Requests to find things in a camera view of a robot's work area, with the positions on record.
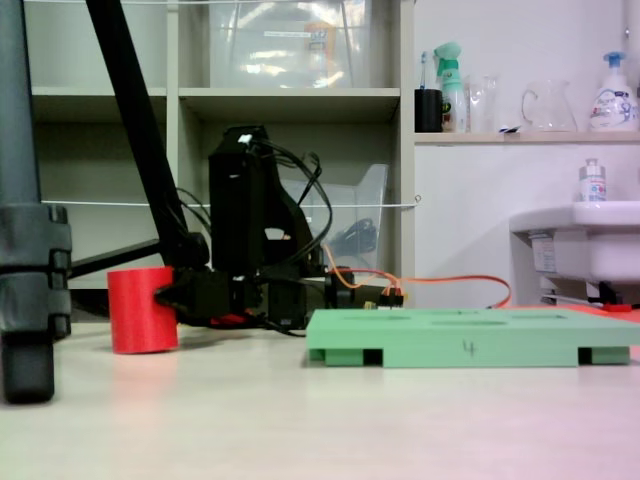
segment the red cup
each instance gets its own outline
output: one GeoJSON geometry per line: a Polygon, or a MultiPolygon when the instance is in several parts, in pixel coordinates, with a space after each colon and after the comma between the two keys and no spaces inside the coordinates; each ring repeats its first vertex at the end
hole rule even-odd
{"type": "Polygon", "coordinates": [[[173,282],[173,269],[136,268],[107,274],[114,353],[164,352],[178,347],[175,310],[153,295],[173,282]]]}

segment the plastic storage bin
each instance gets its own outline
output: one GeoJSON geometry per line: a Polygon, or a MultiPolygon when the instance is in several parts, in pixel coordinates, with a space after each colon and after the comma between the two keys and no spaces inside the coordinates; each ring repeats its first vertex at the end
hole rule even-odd
{"type": "Polygon", "coordinates": [[[372,86],[372,1],[211,5],[212,86],[372,86]]]}
{"type": "MultiPolygon", "coordinates": [[[[325,243],[331,247],[338,265],[351,268],[379,267],[381,205],[387,173],[386,165],[372,165],[355,187],[322,183],[333,206],[333,225],[325,243]]],[[[282,180],[282,186],[294,200],[300,198],[306,185],[304,181],[282,180]]],[[[327,224],[329,212],[315,188],[302,203],[302,210],[311,233],[318,235],[327,224]]]]}

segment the small bottle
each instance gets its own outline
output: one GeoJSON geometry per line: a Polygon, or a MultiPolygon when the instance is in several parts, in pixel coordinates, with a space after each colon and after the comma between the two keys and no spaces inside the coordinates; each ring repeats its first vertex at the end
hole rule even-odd
{"type": "Polygon", "coordinates": [[[588,158],[587,166],[580,169],[580,201],[607,201],[607,175],[597,158],[588,158]]]}

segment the white table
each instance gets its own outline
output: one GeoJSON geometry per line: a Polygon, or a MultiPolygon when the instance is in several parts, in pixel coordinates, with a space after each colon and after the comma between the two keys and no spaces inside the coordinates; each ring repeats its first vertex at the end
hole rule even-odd
{"type": "Polygon", "coordinates": [[[640,367],[304,365],[304,341],[181,331],[116,356],[57,346],[48,406],[0,407],[0,479],[638,480],[640,367]]]}

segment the green tray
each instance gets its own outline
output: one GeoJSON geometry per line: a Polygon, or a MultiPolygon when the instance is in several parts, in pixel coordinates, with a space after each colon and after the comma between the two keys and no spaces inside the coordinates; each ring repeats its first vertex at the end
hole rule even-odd
{"type": "Polygon", "coordinates": [[[563,309],[318,310],[307,329],[327,366],[624,365],[631,345],[640,325],[563,309]]]}

